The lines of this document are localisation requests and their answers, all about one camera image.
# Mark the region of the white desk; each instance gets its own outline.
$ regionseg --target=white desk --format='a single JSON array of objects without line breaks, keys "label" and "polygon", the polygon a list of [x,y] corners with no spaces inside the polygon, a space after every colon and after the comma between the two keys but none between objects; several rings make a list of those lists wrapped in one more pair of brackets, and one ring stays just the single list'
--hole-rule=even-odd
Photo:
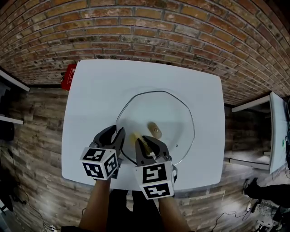
[{"label": "white desk", "polygon": [[[220,181],[225,143],[225,117],[220,78],[208,73],[157,63],[124,60],[82,60],[77,64],[64,117],[62,174],[91,184],[79,161],[84,147],[104,128],[116,124],[124,105],[137,93],[166,90],[190,108],[195,139],[177,165],[175,190]],[[114,189],[140,190],[125,159]]]},{"label": "white desk", "polygon": [[232,112],[245,110],[266,102],[270,102],[271,108],[272,139],[270,153],[264,152],[264,154],[267,153],[267,155],[270,155],[270,163],[265,164],[260,162],[249,162],[239,159],[230,159],[229,162],[263,169],[271,174],[279,169],[283,164],[285,164],[286,151],[285,145],[283,146],[283,141],[285,141],[288,130],[288,122],[286,117],[286,102],[274,92],[271,92],[268,96],[232,108]]}]

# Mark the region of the person's leg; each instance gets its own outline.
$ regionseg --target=person's leg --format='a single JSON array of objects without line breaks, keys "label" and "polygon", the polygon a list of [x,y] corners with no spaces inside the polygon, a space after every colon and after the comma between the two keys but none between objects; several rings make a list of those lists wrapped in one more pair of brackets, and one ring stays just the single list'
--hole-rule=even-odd
[{"label": "person's leg", "polygon": [[153,200],[146,200],[142,191],[133,191],[133,214],[139,231],[163,231],[161,215]]},{"label": "person's leg", "polygon": [[254,179],[244,193],[253,199],[270,200],[277,205],[290,208],[290,185],[288,184],[260,187]]},{"label": "person's leg", "polygon": [[107,231],[119,231],[125,229],[130,231],[126,222],[132,217],[132,212],[127,208],[128,190],[114,189],[109,196],[109,209],[107,219]]}]

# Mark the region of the human arm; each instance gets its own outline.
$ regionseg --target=human arm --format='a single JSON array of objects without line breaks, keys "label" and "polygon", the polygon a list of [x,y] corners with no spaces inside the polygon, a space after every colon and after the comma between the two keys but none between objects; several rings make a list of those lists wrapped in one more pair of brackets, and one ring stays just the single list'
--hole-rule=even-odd
[{"label": "human arm", "polygon": [[166,232],[189,232],[190,227],[173,197],[159,198],[159,211]]},{"label": "human arm", "polygon": [[92,232],[106,231],[110,183],[111,179],[96,181],[79,228]]}]

